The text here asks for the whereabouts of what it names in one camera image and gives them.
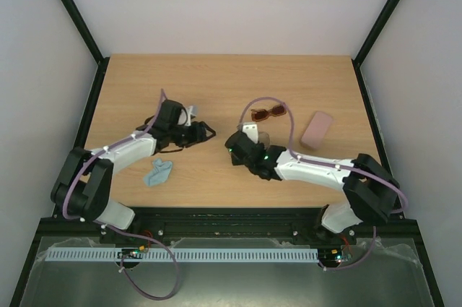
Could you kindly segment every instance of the table top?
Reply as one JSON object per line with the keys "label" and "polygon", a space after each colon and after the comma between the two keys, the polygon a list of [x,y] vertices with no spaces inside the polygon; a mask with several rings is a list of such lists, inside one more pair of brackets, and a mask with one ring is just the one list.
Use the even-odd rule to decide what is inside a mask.
{"label": "table top", "polygon": [[[300,181],[265,181],[233,166],[225,148],[244,107],[254,98],[283,100],[295,117],[294,150],[328,158],[367,153],[378,160],[356,75],[348,56],[220,56],[116,54],[110,58],[86,143],[103,147],[131,134],[156,111],[160,89],[196,120],[217,131],[182,152],[140,160],[113,177],[110,196],[130,207],[322,207],[344,195]],[[262,101],[251,108],[270,108]],[[321,148],[299,144],[316,111],[334,118]],[[245,120],[250,121],[250,111]],[[289,116],[258,123],[271,144],[287,146]],[[143,177],[158,157],[173,162],[169,179],[148,187]]]}

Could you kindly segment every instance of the gray floor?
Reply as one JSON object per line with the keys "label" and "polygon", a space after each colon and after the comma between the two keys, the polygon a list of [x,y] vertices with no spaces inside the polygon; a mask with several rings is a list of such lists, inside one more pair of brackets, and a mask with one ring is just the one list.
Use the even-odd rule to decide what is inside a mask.
{"label": "gray floor", "polygon": [[[205,243],[218,244],[192,241],[189,246]],[[248,241],[246,247],[257,243]],[[182,287],[163,302],[141,297],[115,263],[42,260],[32,270],[22,306],[432,306],[422,267],[413,262],[412,240],[384,240],[383,245],[358,268],[343,272],[323,272],[316,264],[181,264]],[[130,274],[155,295],[168,293],[175,280],[170,263],[141,263]]]}

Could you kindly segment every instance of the pink rectangular object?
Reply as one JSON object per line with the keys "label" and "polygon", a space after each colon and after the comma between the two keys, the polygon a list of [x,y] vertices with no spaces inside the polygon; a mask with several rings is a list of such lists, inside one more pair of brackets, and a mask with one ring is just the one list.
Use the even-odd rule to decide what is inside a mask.
{"label": "pink rectangular object", "polygon": [[334,119],[327,113],[316,112],[300,139],[302,146],[312,150],[318,149],[333,121]]}

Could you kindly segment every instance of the white wall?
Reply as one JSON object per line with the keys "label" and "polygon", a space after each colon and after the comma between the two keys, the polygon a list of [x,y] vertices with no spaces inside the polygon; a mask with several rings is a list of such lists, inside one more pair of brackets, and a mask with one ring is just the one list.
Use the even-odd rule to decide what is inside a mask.
{"label": "white wall", "polygon": [[75,0],[103,54],[354,55],[386,0]]}
{"label": "white wall", "polygon": [[16,288],[95,75],[59,0],[0,0],[0,306]]}
{"label": "white wall", "polygon": [[402,0],[362,70],[446,306],[462,290],[462,0]]}

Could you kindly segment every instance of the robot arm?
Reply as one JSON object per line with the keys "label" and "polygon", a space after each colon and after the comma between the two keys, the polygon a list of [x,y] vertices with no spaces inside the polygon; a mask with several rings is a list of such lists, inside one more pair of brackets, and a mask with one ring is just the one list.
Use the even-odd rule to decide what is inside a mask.
{"label": "robot arm", "polygon": [[350,170],[336,168],[342,165],[366,170],[399,187],[393,177],[369,155],[360,154],[353,160],[325,159],[300,153],[295,153],[296,157],[293,157],[286,147],[271,145],[265,148],[258,142],[255,123],[244,123],[226,141],[225,147],[230,151],[233,165],[245,165],[262,179],[305,181],[345,193],[346,201],[328,205],[322,210],[321,225],[332,233],[340,233],[361,222],[385,224],[393,210],[397,197],[394,191]]}
{"label": "robot arm", "polygon": [[184,108],[180,103],[165,100],[149,130],[146,129],[152,117],[120,144],[113,144],[114,147],[104,146],[96,150],[74,148],[55,182],[51,201],[63,208],[78,171],[93,156],[94,161],[84,173],[84,176],[90,174],[90,177],[87,182],[77,181],[68,211],[78,215],[81,221],[96,220],[121,230],[127,229],[133,221],[134,211],[109,198],[112,176],[144,157],[162,152],[170,143],[183,149],[214,137],[215,131],[207,124],[193,121],[195,116],[195,106]]}

